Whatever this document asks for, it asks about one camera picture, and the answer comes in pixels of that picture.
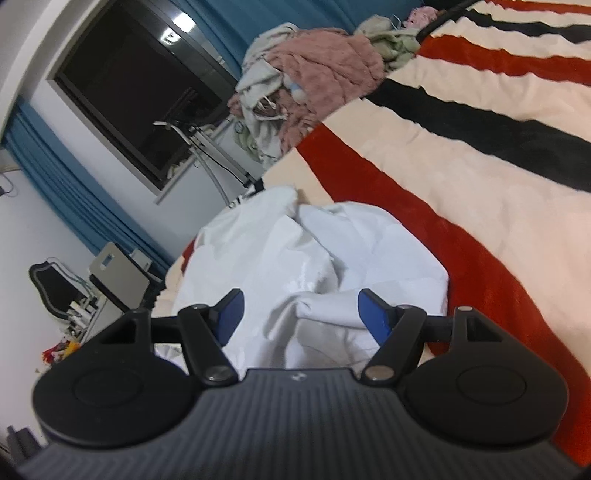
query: white sheet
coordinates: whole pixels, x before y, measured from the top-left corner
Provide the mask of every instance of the white sheet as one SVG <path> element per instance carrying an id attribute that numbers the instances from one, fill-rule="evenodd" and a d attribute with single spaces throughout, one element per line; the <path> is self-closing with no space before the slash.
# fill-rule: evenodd
<path id="1" fill-rule="evenodd" d="M 244 317 L 224 348 L 248 368 L 363 368 L 378 345 L 356 307 L 361 288 L 391 304 L 445 314 L 447 273 L 386 211 L 345 202 L 297 205 L 276 187 L 222 212 L 195 243 L 173 314 L 245 295 Z"/>

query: white cloth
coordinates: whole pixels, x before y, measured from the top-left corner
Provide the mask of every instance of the white cloth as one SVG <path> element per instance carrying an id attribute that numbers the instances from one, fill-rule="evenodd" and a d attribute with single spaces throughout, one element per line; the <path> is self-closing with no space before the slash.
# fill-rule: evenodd
<path id="1" fill-rule="evenodd" d="M 370 205 L 297 205 L 291 187 L 222 212 L 197 237 L 173 313 L 241 288 L 245 313 L 224 352 L 248 368 L 359 371 L 378 345 L 357 312 L 361 288 L 445 314 L 443 266 L 394 217 Z"/>
<path id="2" fill-rule="evenodd" d="M 259 158 L 266 168 L 281 158 L 279 130 L 285 117 L 260 116 L 253 112 L 253 108 L 261 99 L 275 93 L 283 83 L 282 73 L 265 60 L 266 53 L 297 31 L 294 24 L 284 23 L 259 35 L 244 55 L 242 78 L 236 85 L 244 123 L 256 141 Z"/>

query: pink blanket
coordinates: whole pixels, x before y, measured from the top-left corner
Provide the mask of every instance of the pink blanket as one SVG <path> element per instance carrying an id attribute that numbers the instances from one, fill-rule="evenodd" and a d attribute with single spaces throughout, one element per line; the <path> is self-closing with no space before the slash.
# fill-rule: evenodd
<path id="1" fill-rule="evenodd" d="M 298 105 L 280 92 L 288 118 L 279 133 L 284 153 L 339 107 L 375 90 L 385 76 L 382 57 L 369 40 L 338 28 L 301 30 L 273 48 L 267 61 L 307 96 L 306 104 Z"/>

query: circular cap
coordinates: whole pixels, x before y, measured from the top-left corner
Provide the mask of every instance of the circular cap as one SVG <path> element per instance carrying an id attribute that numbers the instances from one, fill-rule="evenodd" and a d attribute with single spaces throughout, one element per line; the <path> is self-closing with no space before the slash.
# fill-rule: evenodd
<path id="1" fill-rule="evenodd" d="M 467 342 L 406 379 L 413 415 L 436 433 L 478 446 L 514 446 L 549 438 L 567 403 L 565 384 L 522 347 Z"/>
<path id="2" fill-rule="evenodd" d="M 103 368 L 83 375 L 74 385 L 74 395 L 91 407 L 115 407 L 132 401 L 142 390 L 133 372 Z"/>
<path id="3" fill-rule="evenodd" d="M 386 365 L 372 365 L 366 368 L 363 374 L 373 382 L 383 382 L 394 376 L 394 370 Z"/>
<path id="4" fill-rule="evenodd" d="M 525 380 L 505 367 L 474 367 L 457 378 L 457 388 L 474 402 L 504 405 L 521 398 L 525 393 Z"/>
<path id="5" fill-rule="evenodd" d="M 149 351 L 87 345 L 39 379 L 33 407 L 52 441 L 111 449 L 170 430 L 194 398 L 191 377 Z"/>

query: dark window glass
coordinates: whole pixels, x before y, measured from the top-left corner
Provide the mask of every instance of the dark window glass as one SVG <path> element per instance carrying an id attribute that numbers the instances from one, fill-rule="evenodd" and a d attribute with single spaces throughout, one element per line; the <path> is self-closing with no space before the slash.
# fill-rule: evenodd
<path id="1" fill-rule="evenodd" d="M 235 80 L 196 50 L 190 38 L 178 35 L 174 19 L 165 22 L 160 10 L 149 7 L 135 0 L 114 3 L 85 32 L 56 80 L 131 163 L 162 188 L 170 166 L 189 151 L 174 132 L 152 123 L 219 122 L 228 114 L 225 104 Z"/>

